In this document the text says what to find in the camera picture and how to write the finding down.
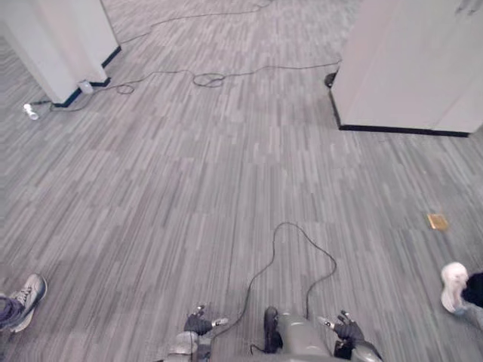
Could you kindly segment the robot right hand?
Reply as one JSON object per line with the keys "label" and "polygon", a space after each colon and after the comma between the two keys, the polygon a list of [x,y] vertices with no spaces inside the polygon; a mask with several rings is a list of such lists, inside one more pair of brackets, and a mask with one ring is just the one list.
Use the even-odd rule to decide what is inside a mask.
{"label": "robot right hand", "polygon": [[351,318],[350,313],[341,310],[337,316],[338,323],[326,317],[318,316],[317,321],[337,334],[339,339],[350,344],[357,344],[365,340],[365,336],[359,325]]}

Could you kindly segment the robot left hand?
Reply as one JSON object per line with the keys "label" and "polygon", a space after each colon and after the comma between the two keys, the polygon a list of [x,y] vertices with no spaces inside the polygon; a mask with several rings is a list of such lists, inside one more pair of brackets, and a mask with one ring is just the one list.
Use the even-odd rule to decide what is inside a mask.
{"label": "robot left hand", "polygon": [[183,327],[184,332],[196,333],[198,336],[203,336],[212,329],[225,326],[229,323],[228,318],[216,318],[208,320],[203,318],[205,314],[205,305],[198,305],[195,311],[189,314]]}

